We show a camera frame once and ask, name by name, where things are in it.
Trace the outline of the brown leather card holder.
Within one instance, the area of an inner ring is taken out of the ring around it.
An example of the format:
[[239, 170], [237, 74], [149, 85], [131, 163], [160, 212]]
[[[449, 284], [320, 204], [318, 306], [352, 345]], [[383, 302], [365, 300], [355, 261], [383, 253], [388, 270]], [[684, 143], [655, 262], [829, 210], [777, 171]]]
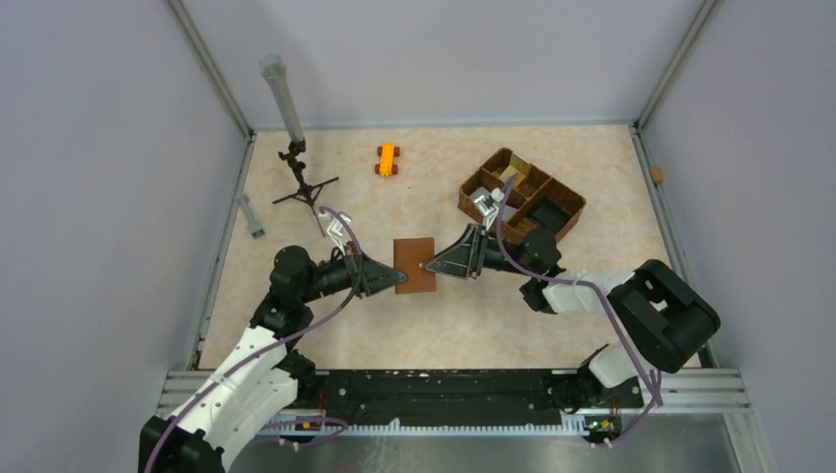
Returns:
[[393, 241], [394, 268], [407, 276], [405, 283], [395, 287], [399, 296], [434, 293], [438, 289], [437, 276], [425, 264], [435, 256], [433, 237], [396, 238]]

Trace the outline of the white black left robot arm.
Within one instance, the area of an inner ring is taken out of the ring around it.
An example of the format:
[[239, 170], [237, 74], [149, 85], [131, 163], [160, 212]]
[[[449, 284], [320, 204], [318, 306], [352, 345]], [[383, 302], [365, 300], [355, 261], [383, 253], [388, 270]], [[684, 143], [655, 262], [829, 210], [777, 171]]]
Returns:
[[143, 426], [139, 471], [227, 471], [280, 410], [314, 399], [315, 366], [295, 345], [339, 311], [315, 320], [309, 304], [345, 292], [345, 308], [407, 280], [406, 273], [357, 246], [335, 247], [320, 262], [298, 245], [280, 249], [268, 292], [227, 358], [168, 416], [154, 416]]

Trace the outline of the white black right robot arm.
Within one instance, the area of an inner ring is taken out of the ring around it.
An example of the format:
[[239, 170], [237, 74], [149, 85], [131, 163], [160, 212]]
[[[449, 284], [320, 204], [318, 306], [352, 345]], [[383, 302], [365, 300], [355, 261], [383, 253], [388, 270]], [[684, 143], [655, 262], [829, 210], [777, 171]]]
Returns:
[[517, 273], [528, 278], [520, 292], [535, 312], [604, 314], [618, 340], [584, 362], [578, 379], [581, 398], [592, 406], [605, 405], [631, 377], [678, 372], [721, 327], [717, 312], [660, 260], [627, 273], [584, 276], [566, 271], [560, 258], [547, 230], [512, 243], [470, 224], [424, 267], [460, 279], [485, 269]]

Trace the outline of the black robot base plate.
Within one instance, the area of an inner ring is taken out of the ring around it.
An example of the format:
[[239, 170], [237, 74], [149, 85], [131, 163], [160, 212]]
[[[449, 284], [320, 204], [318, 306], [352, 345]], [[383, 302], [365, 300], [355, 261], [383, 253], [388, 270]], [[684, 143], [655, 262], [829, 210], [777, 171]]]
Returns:
[[574, 370], [331, 370], [304, 378], [285, 410], [352, 427], [482, 428], [558, 426], [585, 409], [610, 414], [644, 404], [636, 379], [604, 388]]

